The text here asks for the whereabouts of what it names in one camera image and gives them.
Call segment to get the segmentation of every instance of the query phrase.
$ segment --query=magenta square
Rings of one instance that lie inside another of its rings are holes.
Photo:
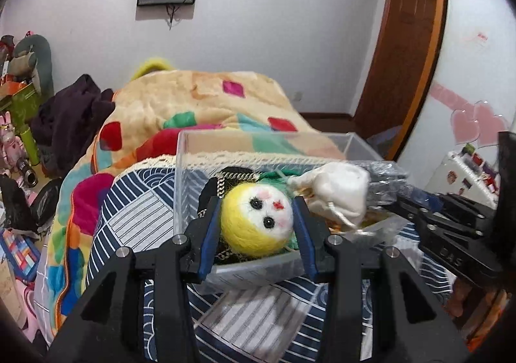
[[[238,82],[231,82],[230,80],[223,80],[223,91],[225,93],[230,93],[235,96],[239,96],[240,98],[245,98],[246,96],[243,93],[243,86]]]

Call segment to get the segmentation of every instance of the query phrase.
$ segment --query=blue and white tablecloth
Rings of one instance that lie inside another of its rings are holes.
[[[197,211],[208,175],[188,171],[189,202]],[[157,248],[172,237],[174,168],[129,172],[108,192],[94,235],[86,286],[122,245],[135,252]],[[444,300],[451,291],[442,266],[418,248],[412,224],[399,234],[396,246]],[[153,281],[145,282],[145,356],[156,360],[153,325]],[[321,339],[328,288],[296,277],[252,290],[199,295],[189,288],[189,301],[201,357],[206,362],[251,363],[315,361]],[[362,359],[372,351],[372,306],[367,280],[362,283]]]

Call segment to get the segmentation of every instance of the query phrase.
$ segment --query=pink rabbit figurine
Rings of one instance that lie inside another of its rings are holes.
[[[0,116],[0,139],[2,140],[2,158],[10,169],[16,169],[16,162],[26,158],[27,152],[19,136],[15,135],[15,128],[11,124],[11,113],[7,111],[5,118]]]

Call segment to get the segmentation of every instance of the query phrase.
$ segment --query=felt ball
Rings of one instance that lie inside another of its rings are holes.
[[[267,184],[239,184],[224,196],[220,231],[229,247],[251,257],[280,251],[290,239],[293,212],[290,199]]]

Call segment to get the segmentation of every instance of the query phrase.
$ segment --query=white doll face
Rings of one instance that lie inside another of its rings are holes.
[[[259,231],[276,239],[290,237],[293,227],[292,206],[277,188],[265,184],[249,186],[239,199],[240,210]]]

